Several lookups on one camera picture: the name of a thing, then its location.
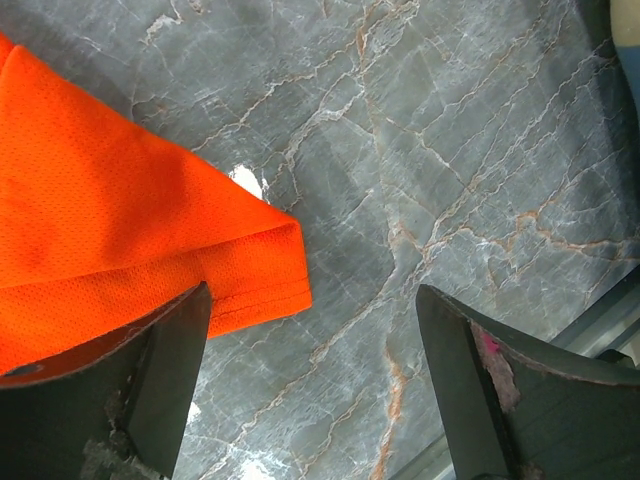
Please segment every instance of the orange shirt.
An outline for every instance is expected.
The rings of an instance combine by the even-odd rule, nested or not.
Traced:
[[[202,280],[210,337],[308,308],[298,222],[0,34],[0,374]]]

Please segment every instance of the pink paint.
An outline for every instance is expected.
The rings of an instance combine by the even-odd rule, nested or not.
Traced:
[[[482,334],[482,340],[484,340],[484,345],[485,347],[487,347],[487,351],[491,354],[495,354],[498,352],[498,350],[500,350],[500,345],[498,345],[498,343],[491,338],[491,335],[489,335],[488,333],[483,333]]]

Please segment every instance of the marble surface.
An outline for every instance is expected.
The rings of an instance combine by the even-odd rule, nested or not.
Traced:
[[[638,263],[607,25],[604,1],[0,0],[15,41],[305,230],[314,307],[209,342],[176,479],[388,478],[441,433],[420,283],[549,338]]]

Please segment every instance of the black plastic part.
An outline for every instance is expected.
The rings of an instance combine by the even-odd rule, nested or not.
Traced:
[[[509,477],[516,461],[491,377],[469,325],[454,321],[450,305],[420,287],[420,333],[458,480],[481,474]]]
[[[180,446],[189,407],[187,403],[185,410],[184,398],[193,394],[206,338],[202,324],[208,324],[210,309],[211,298],[202,284],[136,322],[0,376],[0,478],[146,480],[160,479],[169,467],[173,471],[168,462],[175,463]],[[170,332],[176,341],[182,338],[180,347],[173,348],[163,332]],[[194,350],[180,358],[186,343]],[[168,461],[158,462],[157,451],[150,450],[145,464],[137,445],[153,444],[155,440],[148,437],[159,432],[136,428],[131,436],[124,429],[123,415],[125,404],[135,410],[132,385],[138,392],[146,390],[141,365],[153,382],[158,355],[168,355],[181,366],[172,370],[172,384],[158,382],[153,388],[166,409],[163,421],[171,424],[158,443],[166,449]],[[175,381],[178,371],[189,378]],[[138,393],[136,398],[146,401],[143,397]],[[171,403],[168,398],[179,400]]]
[[[158,322],[133,383],[123,427],[142,462],[173,475],[209,327],[209,312],[185,305]]]
[[[498,469],[513,458],[514,478],[638,478],[639,371],[554,347],[433,287],[420,287],[417,306],[458,480],[509,476]]]

